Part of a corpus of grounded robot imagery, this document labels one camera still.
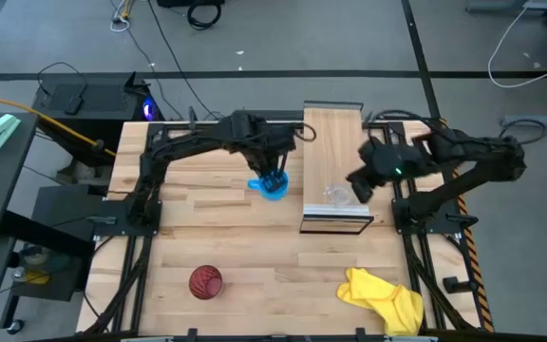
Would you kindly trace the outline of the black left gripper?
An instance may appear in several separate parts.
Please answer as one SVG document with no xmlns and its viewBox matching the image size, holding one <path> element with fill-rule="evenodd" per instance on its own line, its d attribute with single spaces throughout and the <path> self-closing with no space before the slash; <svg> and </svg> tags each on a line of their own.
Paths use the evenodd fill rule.
<svg viewBox="0 0 547 342">
<path fill-rule="evenodd" d="M 285 171 L 287 154 L 295 148 L 293 135 L 263 138 L 257 142 L 250 142 L 243 148 L 243 156 L 249 168 L 260 175 L 262 190 L 274 191 L 276 188 L 288 186 L 289 181 Z"/>
</svg>

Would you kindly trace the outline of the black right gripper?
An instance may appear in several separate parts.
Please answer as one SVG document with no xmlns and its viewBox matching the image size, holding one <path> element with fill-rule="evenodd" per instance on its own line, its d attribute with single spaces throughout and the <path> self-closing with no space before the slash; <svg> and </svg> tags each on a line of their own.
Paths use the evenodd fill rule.
<svg viewBox="0 0 547 342">
<path fill-rule="evenodd" d="M 371 199 L 371 186 L 428 175 L 428 157 L 415 146 L 373 139 L 365 142 L 358 153 L 365 165 L 348 174 L 346 180 L 354 185 L 354 194 L 361 203 Z"/>
</svg>

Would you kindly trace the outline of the blue plastic mug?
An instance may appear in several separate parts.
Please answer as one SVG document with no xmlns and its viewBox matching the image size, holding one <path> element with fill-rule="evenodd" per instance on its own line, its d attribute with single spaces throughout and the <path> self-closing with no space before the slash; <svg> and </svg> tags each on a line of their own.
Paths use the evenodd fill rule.
<svg viewBox="0 0 547 342">
<path fill-rule="evenodd" d="M 278 201 L 282 200 L 287 195 L 289 183 L 288 186 L 285 188 L 276 188 L 274 191 L 264 191 L 260 188 L 260 181 L 259 178 L 257 178 L 248 180 L 247 186 L 250 190 L 257 191 L 260 196 L 265 200 Z"/>
</svg>

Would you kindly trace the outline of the small clear glass cup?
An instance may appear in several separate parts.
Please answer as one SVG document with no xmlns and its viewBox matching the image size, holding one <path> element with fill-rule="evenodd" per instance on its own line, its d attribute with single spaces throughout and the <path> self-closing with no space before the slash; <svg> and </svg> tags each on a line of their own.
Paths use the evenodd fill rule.
<svg viewBox="0 0 547 342">
<path fill-rule="evenodd" d="M 327 204 L 334 206 L 349 205 L 352 201 L 352 192 L 346 185 L 330 184 L 325 187 L 323 195 Z"/>
</svg>

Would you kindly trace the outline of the yellow cloth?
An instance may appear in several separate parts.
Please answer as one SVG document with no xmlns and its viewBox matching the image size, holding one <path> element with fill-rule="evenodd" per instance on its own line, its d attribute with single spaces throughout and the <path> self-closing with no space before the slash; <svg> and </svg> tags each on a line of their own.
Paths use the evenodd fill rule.
<svg viewBox="0 0 547 342">
<path fill-rule="evenodd" d="M 415 336 L 424 321 L 424 301 L 404 285 L 393 285 L 363 268 L 348 268 L 336 296 L 345 303 L 373 310 L 385 322 L 387 335 Z"/>
</svg>

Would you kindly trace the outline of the black computer tower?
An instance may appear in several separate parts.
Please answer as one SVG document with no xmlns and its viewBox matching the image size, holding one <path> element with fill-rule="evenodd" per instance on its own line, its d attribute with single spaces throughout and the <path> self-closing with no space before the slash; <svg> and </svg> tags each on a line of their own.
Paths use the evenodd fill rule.
<svg viewBox="0 0 547 342">
<path fill-rule="evenodd" d="M 47 76 L 32 108 L 97 143 L 92 146 L 46 121 L 38 124 L 75 160 L 90 167 L 114 163 L 105 151 L 117 151 L 126 122 L 164 120 L 149 84 L 134 72 L 115 77 Z"/>
</svg>

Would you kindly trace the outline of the black rolling cart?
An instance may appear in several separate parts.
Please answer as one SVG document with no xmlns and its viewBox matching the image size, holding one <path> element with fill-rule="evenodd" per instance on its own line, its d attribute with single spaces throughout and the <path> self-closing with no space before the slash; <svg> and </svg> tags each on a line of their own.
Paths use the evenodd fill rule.
<svg viewBox="0 0 547 342">
<path fill-rule="evenodd" d="M 11 254 L 12 269 L 0 328 L 9 334 L 20 332 L 25 321 L 16 318 L 21 298 L 69 301 L 85 289 L 90 258 L 94 250 L 92 224 L 101 197 L 88 185 L 42 187 L 27 218 L 8 210 L 0 231 L 23 242 Z"/>
</svg>

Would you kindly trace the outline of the wooden shelf with metal frame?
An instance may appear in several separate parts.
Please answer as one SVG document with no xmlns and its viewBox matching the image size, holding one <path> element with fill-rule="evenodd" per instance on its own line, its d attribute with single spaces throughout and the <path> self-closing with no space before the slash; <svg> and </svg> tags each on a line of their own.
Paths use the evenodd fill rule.
<svg viewBox="0 0 547 342">
<path fill-rule="evenodd" d="M 364 141 L 362 108 L 358 103 L 304 103 L 303 122 L 315 130 L 303 147 L 302 234 L 359 235 L 374 215 L 355 196 L 346 176 L 362 165 L 357 150 Z M 343 184 L 352 192 L 349 205 L 327 204 L 323 195 L 330 184 Z"/>
</svg>

